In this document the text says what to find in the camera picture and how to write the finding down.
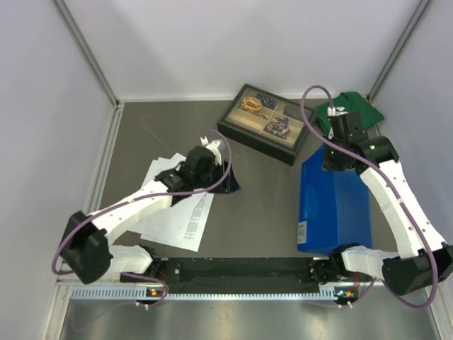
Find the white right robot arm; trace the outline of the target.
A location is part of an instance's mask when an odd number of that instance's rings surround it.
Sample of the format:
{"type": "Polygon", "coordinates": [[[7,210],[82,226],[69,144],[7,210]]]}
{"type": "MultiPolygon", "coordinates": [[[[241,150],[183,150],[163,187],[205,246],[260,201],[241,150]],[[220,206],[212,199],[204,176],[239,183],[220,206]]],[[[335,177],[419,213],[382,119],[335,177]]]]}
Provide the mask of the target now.
{"type": "Polygon", "coordinates": [[[397,245],[395,253],[356,243],[339,246],[331,254],[332,275],[344,281],[363,273],[383,281],[397,296],[445,281],[452,274],[452,245],[423,212],[390,140],[370,137],[358,112],[330,111],[328,119],[324,169],[357,173],[378,202],[397,245]]]}

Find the white printed paper stack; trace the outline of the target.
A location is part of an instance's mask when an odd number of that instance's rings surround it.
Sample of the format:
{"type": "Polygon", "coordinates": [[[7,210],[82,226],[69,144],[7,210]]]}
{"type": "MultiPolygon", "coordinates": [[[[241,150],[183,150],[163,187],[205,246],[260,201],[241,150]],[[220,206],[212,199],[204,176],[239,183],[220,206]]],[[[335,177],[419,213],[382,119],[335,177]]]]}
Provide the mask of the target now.
{"type": "Polygon", "coordinates": [[[201,193],[160,210],[130,230],[142,239],[197,252],[214,195],[201,193]]]}

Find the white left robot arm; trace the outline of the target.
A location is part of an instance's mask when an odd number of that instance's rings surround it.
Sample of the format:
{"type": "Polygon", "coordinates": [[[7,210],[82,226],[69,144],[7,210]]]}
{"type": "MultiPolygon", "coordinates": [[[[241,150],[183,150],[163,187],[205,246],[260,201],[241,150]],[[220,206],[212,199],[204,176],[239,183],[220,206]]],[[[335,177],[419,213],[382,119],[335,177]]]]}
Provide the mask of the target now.
{"type": "Polygon", "coordinates": [[[230,159],[222,152],[231,149],[224,138],[208,140],[192,148],[185,160],[165,169],[138,191],[106,208],[85,214],[73,213],[67,222],[55,255],[68,265],[57,275],[74,274],[91,284],[107,273],[138,274],[146,281],[160,274],[160,263],[143,246],[118,246],[115,241],[127,230],[160,211],[199,194],[233,193],[239,189],[230,159]]]}

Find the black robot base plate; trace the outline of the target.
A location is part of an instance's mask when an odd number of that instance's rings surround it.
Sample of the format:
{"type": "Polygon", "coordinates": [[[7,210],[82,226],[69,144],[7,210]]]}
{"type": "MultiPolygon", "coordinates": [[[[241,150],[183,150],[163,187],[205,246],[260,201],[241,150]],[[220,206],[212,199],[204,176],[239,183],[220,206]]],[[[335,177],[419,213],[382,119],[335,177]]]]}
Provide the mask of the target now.
{"type": "Polygon", "coordinates": [[[162,258],[155,256],[144,276],[158,278],[174,293],[195,291],[257,293],[266,288],[283,291],[317,289],[328,282],[354,281],[327,258],[162,258]]]}

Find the blue plastic folder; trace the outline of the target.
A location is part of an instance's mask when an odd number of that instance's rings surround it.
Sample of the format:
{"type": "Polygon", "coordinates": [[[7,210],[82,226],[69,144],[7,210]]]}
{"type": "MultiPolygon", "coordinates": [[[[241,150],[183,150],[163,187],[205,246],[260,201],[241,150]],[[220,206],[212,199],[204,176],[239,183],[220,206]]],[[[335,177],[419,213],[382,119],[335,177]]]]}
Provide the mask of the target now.
{"type": "Polygon", "coordinates": [[[371,248],[368,188],[353,170],[324,170],[323,151],[302,164],[297,250],[327,255],[352,243],[371,248]]]}

